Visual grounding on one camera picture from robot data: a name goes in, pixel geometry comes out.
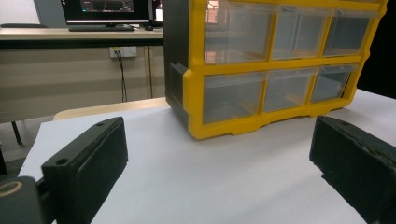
plastic drawer organizer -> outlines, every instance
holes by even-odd
[[[167,4],[164,13],[175,7]],[[168,9],[166,99],[197,139],[252,132],[346,106],[386,5],[387,0],[191,0],[185,10]],[[187,24],[173,30],[171,21],[181,20],[181,11]],[[188,47],[167,41],[166,31],[178,32],[172,37]]]

white table surface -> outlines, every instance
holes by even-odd
[[[123,116],[129,161],[92,223],[365,223],[308,159],[315,118],[194,140],[168,106],[43,123],[20,175],[103,119]],[[396,100],[357,91],[327,116],[396,146]]]

yellow frame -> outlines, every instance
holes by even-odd
[[[247,3],[264,3],[274,5],[295,5],[304,7],[328,7],[328,8],[344,8],[355,10],[367,10],[378,12],[379,17],[370,20],[366,35],[362,41],[361,52],[358,55],[343,56],[343,57],[322,57],[326,38],[323,38],[321,43],[321,50],[317,58],[299,59],[299,60],[284,60],[284,61],[265,61],[254,63],[235,63],[235,64],[205,64],[205,11],[206,0],[190,0],[190,30],[189,30],[189,64],[188,71],[183,75],[183,107],[188,113],[188,129],[191,135],[197,139],[203,139],[216,135],[231,133],[240,134],[253,132],[258,130],[261,126],[271,122],[289,119],[299,116],[315,117],[326,114],[336,108],[341,108],[349,105],[357,90],[357,83],[361,74],[361,69],[365,61],[370,55],[370,46],[375,36],[375,31],[380,19],[386,13],[386,5],[388,0],[378,0],[376,3],[352,2],[342,0],[238,0],[235,2]],[[325,36],[329,32],[332,17],[329,17],[325,24]],[[269,50],[274,44],[270,39]],[[238,119],[231,119],[220,121],[211,124],[203,124],[203,106],[204,106],[204,78],[205,76],[217,74],[235,74],[247,73],[252,71],[267,71],[272,69],[287,69],[300,68],[310,66],[332,65],[356,63],[359,65],[359,70],[352,72],[349,81],[346,85],[342,98],[334,99],[326,102],[310,104],[308,100],[302,106],[278,110],[275,112],[262,112],[263,94],[261,96],[260,111],[257,115],[243,117]],[[315,84],[316,76],[311,79],[310,88],[307,93],[307,99],[312,94]]]

cable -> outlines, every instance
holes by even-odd
[[[125,76],[124,76],[124,73],[123,73],[123,64],[122,64],[121,53],[120,53],[119,50],[116,50],[115,53],[117,54],[117,58],[119,60],[121,73],[122,73],[122,77],[121,77],[122,101],[123,102],[128,102],[128,97],[127,97],[127,94],[126,94],[126,84],[125,84]]]

chair backrest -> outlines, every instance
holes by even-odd
[[[35,23],[4,23],[0,24],[2,28],[48,28],[43,24],[35,24]]]

